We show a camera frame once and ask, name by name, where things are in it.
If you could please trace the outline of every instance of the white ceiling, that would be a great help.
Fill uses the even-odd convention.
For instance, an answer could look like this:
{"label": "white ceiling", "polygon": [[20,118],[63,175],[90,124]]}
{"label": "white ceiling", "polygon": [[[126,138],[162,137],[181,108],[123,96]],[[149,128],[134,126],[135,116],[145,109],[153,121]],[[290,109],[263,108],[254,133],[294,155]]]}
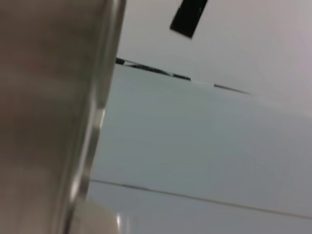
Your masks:
{"label": "white ceiling", "polygon": [[312,109],[312,1],[209,0],[190,40],[181,0],[128,0],[118,56]]}

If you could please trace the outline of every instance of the blurry object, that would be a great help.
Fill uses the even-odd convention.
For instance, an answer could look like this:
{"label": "blurry object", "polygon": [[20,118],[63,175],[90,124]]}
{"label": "blurry object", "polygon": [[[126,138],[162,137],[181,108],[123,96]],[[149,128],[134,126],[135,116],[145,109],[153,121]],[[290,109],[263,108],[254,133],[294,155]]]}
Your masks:
{"label": "blurry object", "polygon": [[119,234],[117,219],[112,212],[82,200],[77,203],[70,234]]}
{"label": "blurry object", "polygon": [[124,0],[0,3],[1,234],[67,231],[85,194],[124,7]]}

